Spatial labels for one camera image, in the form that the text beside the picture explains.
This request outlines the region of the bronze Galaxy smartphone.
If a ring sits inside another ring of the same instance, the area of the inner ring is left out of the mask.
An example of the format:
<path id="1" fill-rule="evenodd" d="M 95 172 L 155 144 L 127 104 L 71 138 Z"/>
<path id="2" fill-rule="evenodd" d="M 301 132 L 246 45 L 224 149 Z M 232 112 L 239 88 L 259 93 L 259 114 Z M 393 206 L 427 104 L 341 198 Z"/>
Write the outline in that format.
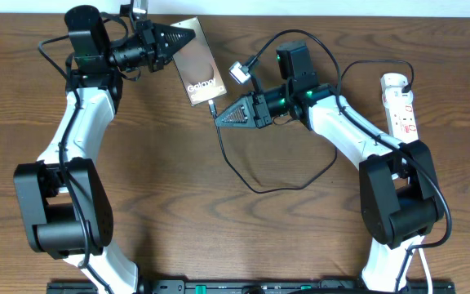
<path id="1" fill-rule="evenodd" d="M 197 17 L 172 24 L 191 29 L 195 38 L 173 56 L 191 106 L 213 100 L 227 93 L 215 58 Z"/>

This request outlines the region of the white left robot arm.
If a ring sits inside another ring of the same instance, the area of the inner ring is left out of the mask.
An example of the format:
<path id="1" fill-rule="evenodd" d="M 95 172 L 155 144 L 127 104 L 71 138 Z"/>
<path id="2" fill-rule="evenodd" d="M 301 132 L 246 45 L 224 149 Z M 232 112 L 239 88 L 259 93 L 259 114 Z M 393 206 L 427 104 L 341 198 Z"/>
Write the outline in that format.
<path id="1" fill-rule="evenodd" d="M 35 252 L 79 268 L 98 293 L 150 293 L 152 283 L 113 239 L 113 210 L 95 162 L 123 83 L 142 68 L 163 69 L 195 33 L 152 22 L 134 2 L 116 15 L 80 5 L 64 22 L 73 48 L 59 69 L 66 109 L 47 148 L 13 175 L 25 234 Z"/>

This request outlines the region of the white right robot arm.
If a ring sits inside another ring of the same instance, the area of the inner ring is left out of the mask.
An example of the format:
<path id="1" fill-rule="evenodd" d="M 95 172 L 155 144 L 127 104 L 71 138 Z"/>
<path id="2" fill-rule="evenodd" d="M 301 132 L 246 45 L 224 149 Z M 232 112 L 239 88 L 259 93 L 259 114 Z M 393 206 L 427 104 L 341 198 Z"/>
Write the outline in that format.
<path id="1" fill-rule="evenodd" d="M 341 95 L 339 84 L 323 83 L 308 46 L 288 42 L 276 50 L 282 84 L 263 89 L 256 56 L 236 62 L 230 75 L 253 90 L 215 116 L 217 128 L 260 129 L 289 115 L 326 138 L 358 170 L 361 217 L 372 237 L 358 289 L 412 292 L 406 275 L 414 254 L 438 221 L 452 222 L 429 148 L 419 139 L 413 110 L 412 78 L 387 73 L 381 79 L 388 129 L 361 116 Z"/>

